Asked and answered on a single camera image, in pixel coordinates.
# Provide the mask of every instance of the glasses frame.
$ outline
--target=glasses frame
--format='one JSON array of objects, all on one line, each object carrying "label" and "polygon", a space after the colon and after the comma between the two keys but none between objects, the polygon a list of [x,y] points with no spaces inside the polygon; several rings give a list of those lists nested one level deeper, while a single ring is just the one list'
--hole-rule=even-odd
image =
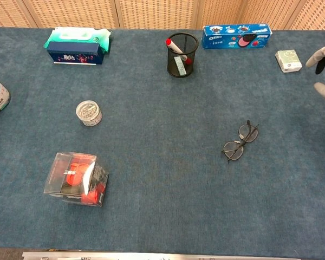
[{"label": "glasses frame", "polygon": [[[246,137],[244,137],[244,136],[243,136],[239,131],[241,130],[241,128],[242,128],[243,126],[246,126],[246,125],[247,125],[248,128],[249,128],[249,132],[248,132],[248,134],[246,135]],[[222,153],[224,153],[224,155],[227,157],[227,161],[228,161],[228,162],[229,162],[230,160],[232,160],[232,161],[236,161],[236,160],[238,160],[239,158],[241,158],[242,155],[243,155],[244,150],[243,150],[242,154],[241,154],[237,159],[232,159],[232,157],[237,153],[237,151],[238,151],[239,149],[241,149],[242,147],[244,147],[244,145],[248,142],[249,138],[254,134],[255,131],[257,131],[257,135],[259,134],[259,131],[258,131],[258,126],[259,126],[259,125],[257,125],[257,126],[253,126],[253,125],[251,125],[250,120],[247,120],[247,124],[246,124],[246,125],[241,125],[240,128],[239,128],[239,130],[238,130],[239,137],[242,139],[241,142],[240,142],[240,141],[237,141],[237,140],[235,140],[235,141],[229,141],[229,142],[227,142],[227,143],[223,146]],[[225,146],[226,146],[228,143],[230,143],[230,142],[235,142],[235,143],[239,144],[239,146],[238,146],[236,149],[233,149],[233,150],[225,150]],[[233,154],[229,157],[226,153],[227,153],[227,152],[232,152],[232,151],[233,151]]]}]

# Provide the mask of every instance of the clear plastic box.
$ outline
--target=clear plastic box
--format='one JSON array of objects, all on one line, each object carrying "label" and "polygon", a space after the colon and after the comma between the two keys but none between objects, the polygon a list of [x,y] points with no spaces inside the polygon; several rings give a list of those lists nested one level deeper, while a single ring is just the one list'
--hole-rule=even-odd
[{"label": "clear plastic box", "polygon": [[95,155],[57,153],[44,193],[73,204],[102,206],[108,172]]}]

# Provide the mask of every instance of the blue oreo box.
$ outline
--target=blue oreo box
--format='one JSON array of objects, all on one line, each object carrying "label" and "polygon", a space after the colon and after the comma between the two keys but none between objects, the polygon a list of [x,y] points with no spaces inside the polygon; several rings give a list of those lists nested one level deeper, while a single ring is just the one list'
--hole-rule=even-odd
[{"label": "blue oreo box", "polygon": [[266,23],[206,25],[201,42],[204,49],[262,48],[271,34]]},{"label": "blue oreo box", "polygon": [[47,52],[54,63],[96,65],[103,60],[98,43],[49,42]]}]

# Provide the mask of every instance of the plastic box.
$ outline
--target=plastic box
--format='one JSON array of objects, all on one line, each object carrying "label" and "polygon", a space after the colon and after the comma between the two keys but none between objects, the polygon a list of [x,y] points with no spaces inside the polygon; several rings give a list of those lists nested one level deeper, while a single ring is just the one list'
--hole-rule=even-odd
[{"label": "plastic box", "polygon": [[50,169],[44,193],[65,202],[102,206],[108,172],[95,155],[57,153]]},{"label": "plastic box", "polygon": [[261,48],[272,31],[266,23],[206,25],[202,36],[204,49]]}]

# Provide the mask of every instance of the small white box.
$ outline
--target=small white box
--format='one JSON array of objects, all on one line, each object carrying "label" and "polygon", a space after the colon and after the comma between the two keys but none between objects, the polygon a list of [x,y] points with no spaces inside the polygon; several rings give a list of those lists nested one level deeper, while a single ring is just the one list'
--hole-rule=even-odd
[{"label": "small white box", "polygon": [[302,68],[295,50],[279,50],[275,56],[284,73],[297,72]]}]

